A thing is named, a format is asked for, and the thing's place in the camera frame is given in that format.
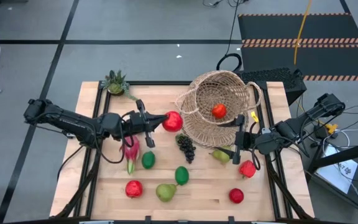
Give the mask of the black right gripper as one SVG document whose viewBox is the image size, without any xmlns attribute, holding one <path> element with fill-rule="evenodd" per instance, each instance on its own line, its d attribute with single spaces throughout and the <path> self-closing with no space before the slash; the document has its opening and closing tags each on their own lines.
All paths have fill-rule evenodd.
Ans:
<svg viewBox="0 0 358 224">
<path fill-rule="evenodd" d="M 245 124 L 245 116 L 243 114 L 240 114 L 236 119 L 233 119 L 229 123 L 225 124 L 219 124 L 219 127 L 238 127 L 237 132 L 235 133 L 235 152 L 226 149 L 224 147 L 216 147 L 214 150 L 214 158 L 217 160 L 231 160 L 232 163 L 235 165 L 240 164 L 241 161 L 241 151 L 248 151 L 250 147 L 254 146 L 255 139 L 257 137 L 257 134 L 254 134 L 253 128 L 258 123 L 258 121 L 254 121 L 249 129 L 249 132 L 245 132 L 243 130 L 244 124 Z"/>
</svg>

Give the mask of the large green lime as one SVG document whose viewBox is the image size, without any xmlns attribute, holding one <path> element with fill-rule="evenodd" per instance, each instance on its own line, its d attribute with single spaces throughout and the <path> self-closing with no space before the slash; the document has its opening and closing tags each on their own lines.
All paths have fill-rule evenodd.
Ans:
<svg viewBox="0 0 358 224">
<path fill-rule="evenodd" d="M 175 180 L 178 185 L 185 185 L 189 181 L 189 172 L 186 167 L 180 166 L 175 171 Z"/>
<path fill-rule="evenodd" d="M 148 151 L 143 154 L 141 160 L 144 169 L 151 169 L 155 164 L 155 154 L 152 151 Z"/>
</svg>

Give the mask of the orange red tomato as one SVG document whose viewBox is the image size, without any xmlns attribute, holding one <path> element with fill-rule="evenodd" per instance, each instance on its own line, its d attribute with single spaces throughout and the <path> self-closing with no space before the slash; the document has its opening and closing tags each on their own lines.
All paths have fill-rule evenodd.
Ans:
<svg viewBox="0 0 358 224">
<path fill-rule="evenodd" d="M 216 104 L 213 106 L 212 108 L 212 115 L 216 118 L 216 119 L 222 119 L 225 117 L 226 113 L 227 113 L 227 109 L 226 106 L 222 103 Z"/>
</svg>

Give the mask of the red apple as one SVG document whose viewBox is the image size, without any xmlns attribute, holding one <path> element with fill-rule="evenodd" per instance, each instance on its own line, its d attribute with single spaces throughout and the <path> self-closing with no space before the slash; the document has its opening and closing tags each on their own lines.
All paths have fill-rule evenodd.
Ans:
<svg viewBox="0 0 358 224">
<path fill-rule="evenodd" d="M 143 194 L 143 185 L 138 180 L 131 180 L 125 187 L 126 196 L 129 198 L 138 198 Z"/>
<path fill-rule="evenodd" d="M 242 190 L 234 188 L 229 191 L 229 199 L 232 203 L 241 203 L 244 200 Z"/>
<path fill-rule="evenodd" d="M 166 113 L 167 119 L 162 123 L 163 128 L 168 132 L 178 132 L 183 125 L 183 119 L 176 111 Z"/>
</svg>

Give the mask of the black stand bar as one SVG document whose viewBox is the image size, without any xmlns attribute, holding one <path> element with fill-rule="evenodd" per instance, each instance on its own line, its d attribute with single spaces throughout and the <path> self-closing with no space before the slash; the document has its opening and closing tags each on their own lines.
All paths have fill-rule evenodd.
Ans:
<svg viewBox="0 0 358 224">
<path fill-rule="evenodd" d="M 320 147 L 316 151 L 315 158 L 312 159 L 311 164 L 309 166 L 308 172 L 314 173 L 320 167 L 326 167 L 333 164 L 337 164 L 339 162 L 348 161 L 351 159 L 358 158 L 358 146 L 352 147 L 350 149 L 346 149 L 341 152 L 337 152 L 330 156 L 320 157 L 323 154 L 325 149 L 325 143 L 321 143 Z"/>
</svg>

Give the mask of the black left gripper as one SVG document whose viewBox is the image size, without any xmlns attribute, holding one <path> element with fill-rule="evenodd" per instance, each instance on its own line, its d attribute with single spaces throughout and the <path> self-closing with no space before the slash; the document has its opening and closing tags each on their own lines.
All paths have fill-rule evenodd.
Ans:
<svg viewBox="0 0 358 224">
<path fill-rule="evenodd" d="M 151 132 L 155 130 L 160 124 L 168 118 L 165 114 L 150 114 L 145 110 L 142 100 L 135 101 L 138 112 L 130 111 L 126 115 L 129 119 L 122 123 L 122 145 L 132 147 L 134 140 L 132 135 L 145 133 L 146 145 L 149 148 L 154 148 L 155 143 L 151 136 Z"/>
</svg>

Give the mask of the black aluminium table frame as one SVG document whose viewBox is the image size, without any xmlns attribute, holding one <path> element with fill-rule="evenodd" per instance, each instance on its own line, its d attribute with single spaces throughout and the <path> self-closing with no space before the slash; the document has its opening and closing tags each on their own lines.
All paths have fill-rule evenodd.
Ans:
<svg viewBox="0 0 358 224">
<path fill-rule="evenodd" d="M 131 93 L 139 96 L 147 110 L 157 114 L 174 110 L 174 101 L 186 91 L 187 82 L 130 82 Z M 78 95 L 76 112 L 91 115 L 97 95 L 97 82 L 83 82 Z M 292 95 L 287 93 L 282 82 L 267 82 L 267 92 L 270 99 L 272 117 L 275 122 L 284 121 L 291 117 L 289 105 Z M 126 162 L 109 164 L 102 160 L 95 185 L 94 200 L 92 201 L 91 220 L 112 220 L 113 224 L 124 223 L 168 223 L 168 224 L 199 224 L 199 223 L 235 223 L 273 222 L 273 201 L 270 184 L 265 169 L 265 159 L 259 153 L 261 170 L 248 180 L 242 179 L 235 165 L 222 166 L 217 161 L 209 159 L 207 149 L 201 150 L 201 161 L 195 160 L 190 167 L 188 185 L 178 187 L 176 196 L 171 202 L 161 202 L 155 196 L 158 184 L 173 183 L 174 169 L 180 166 L 178 149 L 173 150 L 173 133 L 165 132 L 160 126 L 152 134 L 156 145 L 156 156 L 163 159 L 156 162 L 157 171 L 145 170 L 142 167 L 129 176 L 124 171 Z M 85 154 L 82 151 L 60 173 L 55 191 L 50 216 L 61 212 L 76 192 Z M 281 152 L 282 167 L 286 178 L 287 188 L 302 209 L 314 218 L 313 206 L 310 199 L 301 157 L 291 149 Z M 130 199 L 124 193 L 124 187 L 130 179 L 139 179 L 145 187 L 144 195 Z M 234 204 L 228 199 L 230 186 L 240 188 L 245 193 L 245 199 L 240 204 Z"/>
</svg>

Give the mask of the red bell pepper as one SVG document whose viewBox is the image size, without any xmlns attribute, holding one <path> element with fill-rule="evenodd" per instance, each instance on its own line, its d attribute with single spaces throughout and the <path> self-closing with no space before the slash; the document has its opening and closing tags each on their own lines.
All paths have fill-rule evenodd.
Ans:
<svg viewBox="0 0 358 224">
<path fill-rule="evenodd" d="M 247 178 L 251 178 L 254 176 L 254 174 L 256 173 L 256 168 L 255 165 L 252 161 L 247 160 L 245 162 L 243 162 L 240 166 L 239 166 L 239 173 L 243 176 L 243 178 L 247 177 Z"/>
</svg>

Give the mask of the potted succulent plant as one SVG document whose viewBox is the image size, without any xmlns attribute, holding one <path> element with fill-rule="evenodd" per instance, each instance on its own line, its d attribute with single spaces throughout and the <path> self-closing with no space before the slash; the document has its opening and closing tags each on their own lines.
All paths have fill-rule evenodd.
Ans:
<svg viewBox="0 0 358 224">
<path fill-rule="evenodd" d="M 111 70 L 101 82 L 101 86 L 113 96 L 126 95 L 129 99 L 137 101 L 138 98 L 130 93 L 130 84 L 125 81 L 125 78 L 126 75 L 123 75 L 121 70 Z"/>
</svg>

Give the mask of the black hazard-striped floor mat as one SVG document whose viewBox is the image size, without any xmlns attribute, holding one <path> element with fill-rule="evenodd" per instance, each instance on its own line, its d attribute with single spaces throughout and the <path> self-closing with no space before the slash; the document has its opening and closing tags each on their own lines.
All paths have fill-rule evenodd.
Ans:
<svg viewBox="0 0 358 224">
<path fill-rule="evenodd" d="M 351 14 L 241 14 L 246 71 L 299 69 L 308 81 L 358 81 L 358 27 Z"/>
</svg>

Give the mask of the pink dragon fruit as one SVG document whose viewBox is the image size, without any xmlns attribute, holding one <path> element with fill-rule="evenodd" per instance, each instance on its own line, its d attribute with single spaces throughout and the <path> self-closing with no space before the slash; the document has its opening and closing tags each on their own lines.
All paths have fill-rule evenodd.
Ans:
<svg viewBox="0 0 358 224">
<path fill-rule="evenodd" d="M 127 160 L 127 173 L 131 175 L 135 171 L 135 162 L 140 155 L 140 143 L 137 136 L 125 137 L 128 143 L 132 143 L 132 147 L 123 145 L 120 150 L 124 152 L 124 157 Z"/>
</svg>

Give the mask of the white paper sheet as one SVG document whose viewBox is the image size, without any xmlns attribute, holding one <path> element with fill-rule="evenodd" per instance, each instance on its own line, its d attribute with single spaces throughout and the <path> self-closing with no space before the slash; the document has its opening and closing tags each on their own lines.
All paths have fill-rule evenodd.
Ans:
<svg viewBox="0 0 358 224">
<path fill-rule="evenodd" d="M 321 167 L 316 170 L 316 175 L 347 194 L 352 185 L 351 182 L 356 173 L 357 166 L 358 163 L 355 161 L 347 160 L 338 164 Z"/>
</svg>

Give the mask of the black computer case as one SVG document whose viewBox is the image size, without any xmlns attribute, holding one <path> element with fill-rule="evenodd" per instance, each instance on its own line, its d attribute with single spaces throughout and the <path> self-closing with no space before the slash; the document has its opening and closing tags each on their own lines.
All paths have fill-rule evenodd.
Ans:
<svg viewBox="0 0 358 224">
<path fill-rule="evenodd" d="M 282 82 L 289 105 L 307 90 L 303 81 L 303 74 L 299 69 L 275 68 L 254 72 L 240 71 L 237 75 L 244 83 L 255 82 L 262 90 L 267 90 L 267 82 Z"/>
</svg>

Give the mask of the green pear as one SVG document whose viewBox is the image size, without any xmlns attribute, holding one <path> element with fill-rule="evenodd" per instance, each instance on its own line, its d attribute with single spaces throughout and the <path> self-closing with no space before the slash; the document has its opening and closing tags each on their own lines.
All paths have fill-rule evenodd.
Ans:
<svg viewBox="0 0 358 224">
<path fill-rule="evenodd" d="M 174 197 L 177 191 L 175 184 L 160 184 L 157 186 L 155 193 L 158 199 L 162 202 L 169 202 Z"/>
<path fill-rule="evenodd" d="M 231 150 L 231 146 L 222 146 L 222 147 Z M 226 163 L 229 162 L 230 160 L 217 160 L 217 161 L 219 161 L 219 162 L 222 163 L 222 164 L 226 164 Z"/>
</svg>

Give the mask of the dark grape bunch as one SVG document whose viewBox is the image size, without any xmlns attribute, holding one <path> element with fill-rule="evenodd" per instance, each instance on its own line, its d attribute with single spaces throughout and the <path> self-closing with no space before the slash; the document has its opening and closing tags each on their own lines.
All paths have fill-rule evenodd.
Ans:
<svg viewBox="0 0 358 224">
<path fill-rule="evenodd" d="M 175 136 L 175 140 L 179 147 L 179 150 L 184 153 L 186 161 L 191 164 L 194 160 L 196 150 L 196 147 L 193 145 L 192 140 L 184 134 L 177 134 Z"/>
</svg>

